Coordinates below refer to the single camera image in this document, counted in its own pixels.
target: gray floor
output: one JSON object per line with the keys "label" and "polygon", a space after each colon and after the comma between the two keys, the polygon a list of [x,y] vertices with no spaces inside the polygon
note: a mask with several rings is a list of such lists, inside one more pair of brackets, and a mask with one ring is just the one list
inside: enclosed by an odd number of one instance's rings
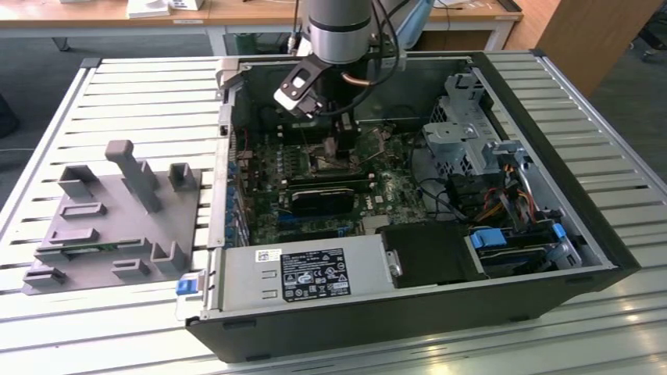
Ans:
{"label": "gray floor", "polygon": [[[0,139],[0,149],[35,148],[84,57],[211,55],[204,36],[88,37],[59,52],[49,39],[0,39],[0,92],[21,128]],[[667,178],[667,56],[642,62],[644,45],[628,50],[594,94],[592,103],[663,179]],[[0,207],[29,152],[0,152]]]}

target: power supply label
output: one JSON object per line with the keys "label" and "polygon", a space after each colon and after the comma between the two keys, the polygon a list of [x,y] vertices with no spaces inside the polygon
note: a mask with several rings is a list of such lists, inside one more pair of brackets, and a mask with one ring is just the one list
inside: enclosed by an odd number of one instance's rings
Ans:
{"label": "power supply label", "polygon": [[287,302],[330,298],[351,293],[342,248],[282,254],[283,299]]}

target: sticker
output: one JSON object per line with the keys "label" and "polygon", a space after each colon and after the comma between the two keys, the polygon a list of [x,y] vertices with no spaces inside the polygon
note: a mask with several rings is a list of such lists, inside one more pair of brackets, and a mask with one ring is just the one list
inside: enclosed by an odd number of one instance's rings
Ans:
{"label": "sticker", "polygon": [[351,293],[342,248],[282,254],[283,299],[287,302],[330,298]]}
{"label": "sticker", "polygon": [[192,25],[204,23],[203,20],[174,20],[174,24],[176,25]]}
{"label": "sticker", "polygon": [[255,252],[255,261],[262,262],[275,262],[280,260],[280,254],[283,254],[282,248],[268,248],[266,250],[258,250]]}

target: blue tab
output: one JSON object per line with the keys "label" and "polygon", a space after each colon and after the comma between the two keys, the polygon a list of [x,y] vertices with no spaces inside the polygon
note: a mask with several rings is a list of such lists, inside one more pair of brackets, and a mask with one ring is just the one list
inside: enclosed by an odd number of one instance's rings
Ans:
{"label": "blue tab", "polygon": [[176,283],[176,295],[194,295],[198,293],[198,279],[179,280]]}
{"label": "blue tab", "polygon": [[507,245],[503,231],[498,228],[478,230],[470,236],[470,240],[472,241],[472,246],[475,248],[487,248],[491,246]]}
{"label": "blue tab", "polygon": [[555,235],[559,238],[564,238],[567,236],[567,233],[564,232],[564,228],[560,224],[554,224],[552,228],[554,228]]}

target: green circuit board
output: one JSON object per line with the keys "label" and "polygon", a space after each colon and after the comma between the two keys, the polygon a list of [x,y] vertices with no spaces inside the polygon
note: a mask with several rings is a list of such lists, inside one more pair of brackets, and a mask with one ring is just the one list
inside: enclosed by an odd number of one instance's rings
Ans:
{"label": "green circuit board", "polygon": [[[391,134],[382,126],[362,127],[347,164],[319,156],[322,145],[283,145],[270,139],[254,145],[252,158],[242,163],[251,244],[303,241],[322,235],[362,235],[368,229],[364,218],[372,216],[383,216],[388,223],[427,220],[427,209],[406,165],[412,138],[414,134]],[[355,194],[352,210],[331,216],[294,217],[283,182],[348,175],[371,176],[374,181],[367,191]]]}

